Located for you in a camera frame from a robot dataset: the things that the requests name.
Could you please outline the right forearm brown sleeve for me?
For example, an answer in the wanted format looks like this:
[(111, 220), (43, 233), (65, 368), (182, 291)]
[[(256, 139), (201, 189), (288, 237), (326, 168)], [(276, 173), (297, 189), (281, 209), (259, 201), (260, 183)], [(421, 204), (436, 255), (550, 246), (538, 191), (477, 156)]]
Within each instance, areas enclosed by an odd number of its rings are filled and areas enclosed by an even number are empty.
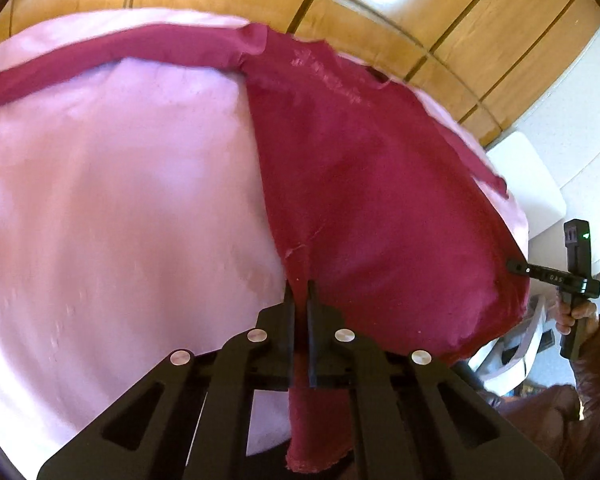
[(600, 452), (600, 316), (571, 369), (573, 386), (509, 400), (486, 391), (479, 396), (554, 460), (565, 478), (579, 479)]

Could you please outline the right hand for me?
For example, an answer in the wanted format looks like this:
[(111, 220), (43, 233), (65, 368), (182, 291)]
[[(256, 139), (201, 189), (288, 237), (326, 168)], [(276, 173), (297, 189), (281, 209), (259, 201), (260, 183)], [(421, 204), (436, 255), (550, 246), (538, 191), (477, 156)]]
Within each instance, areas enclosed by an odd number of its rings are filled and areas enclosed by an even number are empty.
[(568, 336), (579, 322), (583, 322), (585, 337), (593, 336), (600, 326), (600, 316), (596, 304), (592, 301), (581, 301), (571, 307), (562, 299), (562, 294), (556, 294), (556, 306), (554, 307), (554, 319), (556, 330), (564, 336)]

